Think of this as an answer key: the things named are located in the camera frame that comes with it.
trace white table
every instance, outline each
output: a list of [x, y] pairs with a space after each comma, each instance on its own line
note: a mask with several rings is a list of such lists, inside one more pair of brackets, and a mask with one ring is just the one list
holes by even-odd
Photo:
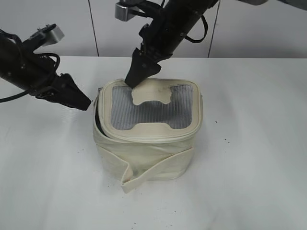
[[[171, 59], [160, 78], [189, 79], [204, 124], [188, 171], [125, 195], [105, 173], [93, 107], [26, 96], [0, 104], [1, 230], [307, 229], [307, 59]], [[93, 100], [130, 58], [62, 57]], [[19, 89], [0, 80], [0, 97]]]

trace gray mesh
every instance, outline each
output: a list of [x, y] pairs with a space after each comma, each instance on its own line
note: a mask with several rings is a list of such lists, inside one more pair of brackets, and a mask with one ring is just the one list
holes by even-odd
[[187, 128], [192, 122], [193, 87], [178, 85], [170, 90], [169, 104], [149, 101], [134, 105], [132, 89], [115, 86], [112, 90], [112, 126], [117, 130], [130, 130], [139, 123], [166, 123], [172, 129]]

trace cream canvas bag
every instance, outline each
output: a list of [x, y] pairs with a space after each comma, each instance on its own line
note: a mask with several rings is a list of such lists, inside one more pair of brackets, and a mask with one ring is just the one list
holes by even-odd
[[202, 97], [186, 80], [147, 79], [134, 89], [108, 83], [94, 106], [94, 140], [103, 167], [125, 193], [147, 180], [181, 176], [202, 125]]

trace fabric strap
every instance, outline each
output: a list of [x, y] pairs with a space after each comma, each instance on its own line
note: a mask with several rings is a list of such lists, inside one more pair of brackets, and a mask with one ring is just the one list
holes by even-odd
[[159, 177], [159, 174], [171, 172], [172, 169], [175, 172], [177, 170], [176, 177], [178, 177], [178, 174], [185, 172], [194, 153], [194, 148], [177, 153], [152, 166], [140, 176], [133, 178], [133, 170], [127, 161], [100, 146], [97, 147], [103, 157], [103, 167], [121, 181], [124, 193], [130, 192], [147, 180], [154, 179], [156, 176]]

